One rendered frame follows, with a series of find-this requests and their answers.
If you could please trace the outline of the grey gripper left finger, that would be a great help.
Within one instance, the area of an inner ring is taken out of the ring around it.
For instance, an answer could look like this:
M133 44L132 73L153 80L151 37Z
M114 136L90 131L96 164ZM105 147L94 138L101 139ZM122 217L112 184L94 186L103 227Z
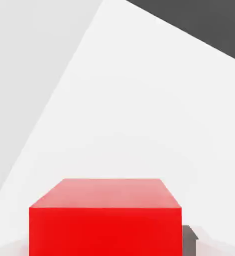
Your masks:
M28 240L17 240L1 246L0 256L29 256Z

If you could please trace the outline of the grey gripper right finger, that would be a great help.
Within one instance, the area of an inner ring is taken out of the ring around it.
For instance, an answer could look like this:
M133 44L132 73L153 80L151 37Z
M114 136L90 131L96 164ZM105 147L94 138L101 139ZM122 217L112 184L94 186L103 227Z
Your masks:
M182 226L182 256L235 256L235 246L218 241L201 227Z

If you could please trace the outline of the small red cube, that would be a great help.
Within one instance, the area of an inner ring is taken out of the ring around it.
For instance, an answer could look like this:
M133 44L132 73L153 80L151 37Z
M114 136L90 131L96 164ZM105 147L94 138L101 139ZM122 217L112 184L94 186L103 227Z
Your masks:
M29 207L29 256L183 256L182 208L160 179L66 178Z

